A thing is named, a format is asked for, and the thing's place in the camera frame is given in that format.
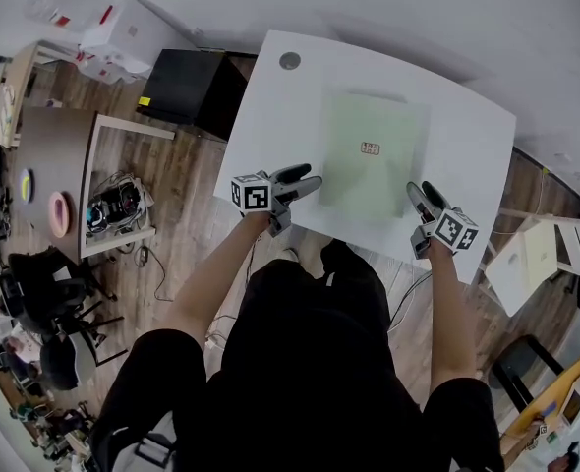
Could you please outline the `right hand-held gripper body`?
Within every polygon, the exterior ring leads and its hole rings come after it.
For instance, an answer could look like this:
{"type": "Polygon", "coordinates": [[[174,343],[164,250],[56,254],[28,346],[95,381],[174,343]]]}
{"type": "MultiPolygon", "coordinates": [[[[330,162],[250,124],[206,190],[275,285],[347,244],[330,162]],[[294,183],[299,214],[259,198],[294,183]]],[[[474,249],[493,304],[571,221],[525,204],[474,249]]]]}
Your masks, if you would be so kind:
{"type": "Polygon", "coordinates": [[[479,226],[457,209],[446,208],[438,219],[422,223],[411,236],[413,253],[417,260],[425,259],[432,240],[447,247],[452,254],[467,251],[479,234],[479,226]]]}

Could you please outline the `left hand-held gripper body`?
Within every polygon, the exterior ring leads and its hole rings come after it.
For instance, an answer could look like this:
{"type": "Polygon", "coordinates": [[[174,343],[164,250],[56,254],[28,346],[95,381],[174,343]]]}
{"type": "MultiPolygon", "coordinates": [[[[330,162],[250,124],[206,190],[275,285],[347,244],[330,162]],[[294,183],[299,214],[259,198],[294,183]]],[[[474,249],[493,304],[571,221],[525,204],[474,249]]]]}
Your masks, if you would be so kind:
{"type": "Polygon", "coordinates": [[[280,200],[285,192],[284,185],[277,178],[261,170],[233,177],[230,187],[231,203],[243,215],[254,212],[269,214],[268,233],[271,237],[290,227],[290,208],[280,200]]]}

